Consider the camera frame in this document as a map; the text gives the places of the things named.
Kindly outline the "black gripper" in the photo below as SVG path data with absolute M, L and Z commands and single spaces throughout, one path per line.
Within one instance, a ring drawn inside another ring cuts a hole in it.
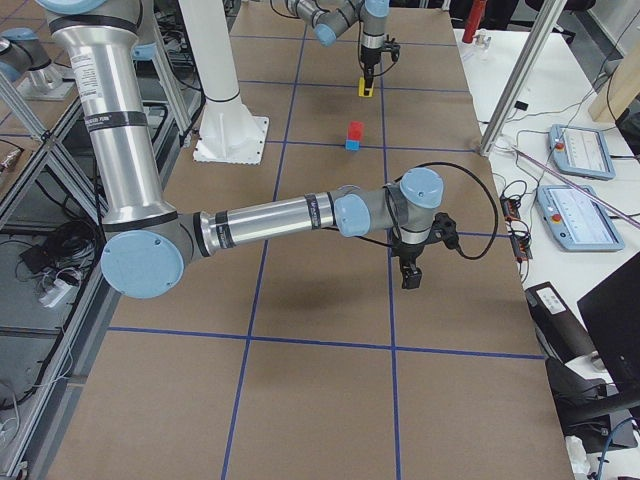
M 379 77 L 391 70 L 400 58 L 400 44 L 395 38 L 388 35 L 370 35 L 366 32 L 360 34 L 359 38 L 359 62 L 364 77 L 364 94 L 373 94 L 373 78 Z M 391 65 L 381 72 L 375 71 L 380 64 L 382 54 L 389 53 Z
M 392 256 L 399 259 L 402 275 L 402 289 L 418 289 L 421 285 L 422 271 L 417 259 L 428 245 L 443 242 L 449 250 L 459 248 L 459 235 L 456 222 L 444 212 L 436 213 L 432 225 L 421 232 L 411 232 L 400 228 L 391 233 Z

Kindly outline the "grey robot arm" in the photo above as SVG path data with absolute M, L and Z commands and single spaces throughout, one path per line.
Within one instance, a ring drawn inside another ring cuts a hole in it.
M 343 186 L 323 193 L 237 210 L 178 213 L 163 198 L 153 142 L 148 131 L 134 68 L 134 47 L 151 32 L 153 7 L 144 1 L 36 1 L 46 11 L 55 42 L 69 56 L 84 123 L 96 156 L 108 211 L 102 220 L 106 243 L 101 271 L 119 293 L 154 298 L 173 288 L 185 267 L 219 250 L 298 232 L 337 227 L 344 237 L 390 230 L 399 258 L 402 288 L 418 288 L 416 259 L 424 246 L 444 242 L 460 255 L 454 221 L 436 213 L 444 182 L 433 170 L 416 166 L 379 190 Z M 242 102 L 221 2 L 185 1 L 180 10 L 192 42 L 205 98 L 194 159 L 259 164 L 267 117 L 253 116 Z M 346 26 L 338 10 L 321 12 L 310 1 L 288 1 L 303 13 L 323 45 L 356 21 L 364 22 L 365 66 L 383 49 L 389 1 L 351 5 Z
M 375 79 L 386 73 L 386 70 L 376 72 L 384 53 L 391 58 L 389 69 L 400 58 L 400 45 L 387 33 L 389 1 L 343 1 L 333 10 L 321 7 L 317 1 L 286 1 L 285 6 L 291 17 L 299 18 L 312 27 L 316 39 L 325 47 L 333 45 L 352 26 L 359 27 L 360 97 L 371 97 Z

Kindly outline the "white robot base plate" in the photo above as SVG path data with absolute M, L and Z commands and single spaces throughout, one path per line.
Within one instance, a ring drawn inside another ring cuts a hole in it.
M 198 131 L 194 150 L 196 162 L 258 165 L 263 156 L 269 118 L 252 116 L 249 122 L 236 125 L 223 115 L 204 118 Z

